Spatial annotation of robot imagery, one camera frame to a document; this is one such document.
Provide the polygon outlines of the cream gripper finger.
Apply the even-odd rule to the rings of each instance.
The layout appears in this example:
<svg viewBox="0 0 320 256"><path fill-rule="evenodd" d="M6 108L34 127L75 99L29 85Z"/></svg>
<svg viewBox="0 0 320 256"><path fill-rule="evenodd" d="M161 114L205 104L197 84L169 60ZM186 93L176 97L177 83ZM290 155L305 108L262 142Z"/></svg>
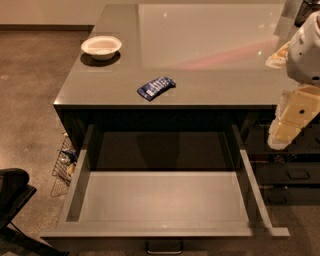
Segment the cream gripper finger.
<svg viewBox="0 0 320 256"><path fill-rule="evenodd" d="M270 68L280 69L286 66L287 55L290 42L286 42L276 52L274 52L265 62L265 65Z"/></svg>

